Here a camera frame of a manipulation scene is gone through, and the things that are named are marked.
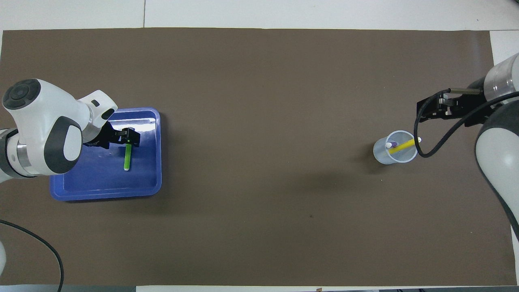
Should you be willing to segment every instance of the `robotic arm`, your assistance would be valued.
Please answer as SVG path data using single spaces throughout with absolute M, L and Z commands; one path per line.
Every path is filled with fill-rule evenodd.
M 418 123 L 432 118 L 461 118 L 467 127 L 483 124 L 475 143 L 476 161 L 519 238 L 519 54 L 494 66 L 469 88 L 447 91 L 462 95 L 450 99 L 439 92 L 417 103 L 415 136 Z M 416 143 L 419 154 L 433 155 L 456 129 L 455 125 L 427 154 Z
M 63 174 L 76 164 L 83 143 L 139 146 L 138 133 L 115 131 L 107 121 L 117 105 L 100 90 L 76 100 L 46 81 L 27 79 L 8 89 L 2 104 L 17 128 L 0 129 L 0 182 Z

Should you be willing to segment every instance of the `marker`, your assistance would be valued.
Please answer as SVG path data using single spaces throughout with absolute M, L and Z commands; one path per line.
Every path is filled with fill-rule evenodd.
M 409 140 L 409 141 L 407 141 L 405 143 L 402 143 L 402 144 L 396 146 L 395 148 L 388 149 L 388 152 L 389 152 L 389 154 L 393 154 L 395 152 L 399 152 L 401 150 L 407 149 L 407 148 L 412 147 L 414 145 L 415 145 L 415 139 L 411 139 L 411 140 Z
M 130 170 L 130 159 L 131 159 L 131 144 L 126 144 L 125 171 Z
M 397 145 L 398 145 L 398 143 L 396 143 L 396 142 L 387 142 L 387 143 L 386 143 L 386 148 L 387 148 L 387 149 L 389 149 L 389 148 L 395 148 Z

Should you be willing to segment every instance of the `plastic cup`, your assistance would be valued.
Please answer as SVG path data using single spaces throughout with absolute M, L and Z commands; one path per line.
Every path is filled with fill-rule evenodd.
M 414 136 L 407 131 L 394 131 L 387 137 L 379 139 L 375 143 L 373 146 L 373 155 L 378 160 L 378 162 L 382 164 L 407 163 L 413 160 L 418 153 L 415 146 L 406 148 L 393 154 L 389 154 L 389 151 L 386 148 L 386 143 L 394 141 L 400 145 L 411 139 L 414 139 Z

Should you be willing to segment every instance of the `yellow marker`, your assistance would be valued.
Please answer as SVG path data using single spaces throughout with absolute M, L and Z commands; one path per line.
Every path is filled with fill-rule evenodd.
M 415 139 L 411 139 L 411 140 L 409 140 L 409 141 L 407 141 L 405 143 L 402 143 L 402 144 L 396 146 L 395 148 L 389 148 L 388 152 L 389 152 L 389 154 L 393 154 L 393 153 L 396 153 L 396 152 L 399 152 L 401 150 L 407 149 L 407 148 L 409 148 L 411 146 L 414 146 L 414 145 L 415 145 Z

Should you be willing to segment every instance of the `green marker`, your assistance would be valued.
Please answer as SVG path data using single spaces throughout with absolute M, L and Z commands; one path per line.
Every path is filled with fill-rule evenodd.
M 125 171 L 130 170 L 130 159 L 131 159 L 131 144 L 126 144 Z

